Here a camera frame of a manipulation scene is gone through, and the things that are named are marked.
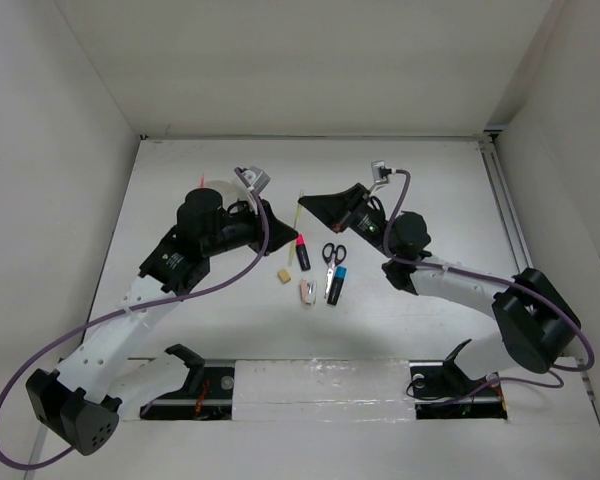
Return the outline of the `yellow clear pen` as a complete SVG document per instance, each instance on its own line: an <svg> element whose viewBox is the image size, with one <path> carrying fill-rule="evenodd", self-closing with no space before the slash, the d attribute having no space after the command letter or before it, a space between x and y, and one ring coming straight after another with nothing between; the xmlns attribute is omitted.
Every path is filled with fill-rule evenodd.
<svg viewBox="0 0 600 480"><path fill-rule="evenodd" d="M303 208L298 202L299 202L299 199L303 195L304 195L304 190L301 189L298 194L298 201L296 202L296 211L295 211L294 222L293 222L293 228L296 231L298 231L298 224L299 224L299 220L300 220L301 212L302 212L302 208ZM287 266L289 268L291 268L293 265L296 244L297 244L297 238L295 240L293 240L293 242L291 243L290 248L289 248L288 261L287 261Z"/></svg>

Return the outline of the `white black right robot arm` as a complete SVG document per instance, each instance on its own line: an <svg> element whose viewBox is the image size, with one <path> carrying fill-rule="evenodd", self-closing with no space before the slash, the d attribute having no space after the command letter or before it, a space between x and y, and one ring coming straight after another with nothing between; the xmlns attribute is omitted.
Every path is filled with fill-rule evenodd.
<svg viewBox="0 0 600 480"><path fill-rule="evenodd" d="M387 215L361 184L298 202L332 232L350 229L385 254L382 269L395 289L447 300L495 321L495 333L462 342L444 360L442 381L453 393L466 393L479 379L512 366L548 372L581 328L542 272L527 268L506 280L446 263L427 251L431 238L421 215L400 209Z"/></svg>

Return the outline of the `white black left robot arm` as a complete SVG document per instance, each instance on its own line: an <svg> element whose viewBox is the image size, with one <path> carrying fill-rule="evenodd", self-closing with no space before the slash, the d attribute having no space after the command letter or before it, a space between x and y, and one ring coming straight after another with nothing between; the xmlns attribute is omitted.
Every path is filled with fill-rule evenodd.
<svg viewBox="0 0 600 480"><path fill-rule="evenodd" d="M25 387L35 416L88 456L109 440L121 413L138 409L150 396L196 394L204 361L181 344L167 348L147 372L136 370L127 378L118 373L157 323L209 274L212 257L244 246L263 257L297 236L265 200L225 206L214 189L189 192L175 225L141 264L120 316L103 322L53 371L37 369L29 376Z"/></svg>

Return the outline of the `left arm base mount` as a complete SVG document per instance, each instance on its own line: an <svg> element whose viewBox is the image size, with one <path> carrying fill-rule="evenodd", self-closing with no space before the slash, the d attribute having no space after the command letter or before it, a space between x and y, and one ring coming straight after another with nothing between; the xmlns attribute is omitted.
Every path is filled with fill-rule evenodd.
<svg viewBox="0 0 600 480"><path fill-rule="evenodd" d="M141 420L229 421L232 419L235 361L207 362L189 348L176 344L165 350L187 369L182 385L142 406Z"/></svg>

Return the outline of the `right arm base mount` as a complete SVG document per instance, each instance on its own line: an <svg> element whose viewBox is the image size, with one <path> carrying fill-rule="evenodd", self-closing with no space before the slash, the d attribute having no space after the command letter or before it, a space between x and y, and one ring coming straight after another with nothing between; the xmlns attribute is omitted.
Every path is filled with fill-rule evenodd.
<svg viewBox="0 0 600 480"><path fill-rule="evenodd" d="M461 343L444 360L418 360L410 364L411 379L405 394L415 401L417 420L508 418L499 385L490 385L468 396L488 381L487 377L470 380L455 365L456 357L468 344L469 340Z"/></svg>

